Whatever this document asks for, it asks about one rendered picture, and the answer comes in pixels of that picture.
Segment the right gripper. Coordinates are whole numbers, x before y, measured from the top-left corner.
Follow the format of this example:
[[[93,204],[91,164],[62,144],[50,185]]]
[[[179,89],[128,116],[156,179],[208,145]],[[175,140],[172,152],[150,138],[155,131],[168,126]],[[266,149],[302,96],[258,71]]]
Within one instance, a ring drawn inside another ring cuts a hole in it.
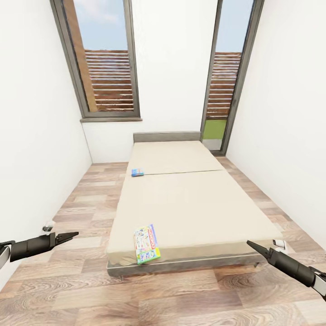
[[[250,241],[247,241],[246,244],[263,255],[266,258],[267,262],[275,268],[278,268],[292,278],[296,277],[299,269],[299,262],[297,260],[291,258],[281,251],[276,251],[273,248],[268,250]]]

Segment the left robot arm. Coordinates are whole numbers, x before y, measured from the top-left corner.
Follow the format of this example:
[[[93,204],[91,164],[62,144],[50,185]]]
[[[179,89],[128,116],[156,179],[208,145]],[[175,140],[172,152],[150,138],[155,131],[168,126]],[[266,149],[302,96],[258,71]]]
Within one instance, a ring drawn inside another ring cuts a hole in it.
[[[15,240],[0,242],[0,269],[10,258],[10,262],[24,259],[26,257],[41,254],[53,250],[55,246],[70,241],[79,232],[60,233],[55,236],[55,232],[50,233],[55,225],[55,221],[45,221],[39,237],[26,241],[15,242]]]

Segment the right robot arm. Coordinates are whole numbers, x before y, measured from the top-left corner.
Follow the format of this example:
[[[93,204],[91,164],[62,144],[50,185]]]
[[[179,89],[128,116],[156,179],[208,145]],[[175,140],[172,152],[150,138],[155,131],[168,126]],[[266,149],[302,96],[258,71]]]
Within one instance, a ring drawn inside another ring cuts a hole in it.
[[[321,294],[326,302],[326,273],[323,273],[312,266],[307,267],[288,256],[288,249],[285,240],[274,239],[273,244],[276,245],[277,248],[270,248],[269,250],[250,241],[247,241],[246,244],[263,255],[267,262],[275,268],[278,268],[307,287],[311,286]]]

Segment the board game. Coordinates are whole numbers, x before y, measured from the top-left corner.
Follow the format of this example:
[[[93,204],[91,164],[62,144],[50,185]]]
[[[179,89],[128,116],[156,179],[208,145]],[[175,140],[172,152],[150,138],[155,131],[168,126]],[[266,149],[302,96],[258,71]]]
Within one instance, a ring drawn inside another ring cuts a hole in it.
[[[134,229],[138,265],[161,258],[153,225]]]
[[[132,169],[132,176],[144,175],[144,168]]]

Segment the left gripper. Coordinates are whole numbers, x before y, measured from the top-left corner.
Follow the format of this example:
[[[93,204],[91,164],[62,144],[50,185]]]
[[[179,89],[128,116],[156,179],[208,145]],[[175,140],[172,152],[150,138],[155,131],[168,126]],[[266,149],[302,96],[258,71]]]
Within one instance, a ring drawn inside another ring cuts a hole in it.
[[[27,240],[26,257],[51,251],[55,246],[72,240],[76,235],[79,235],[79,232],[60,233],[57,236],[55,236],[55,232],[52,232],[49,235],[29,239]]]

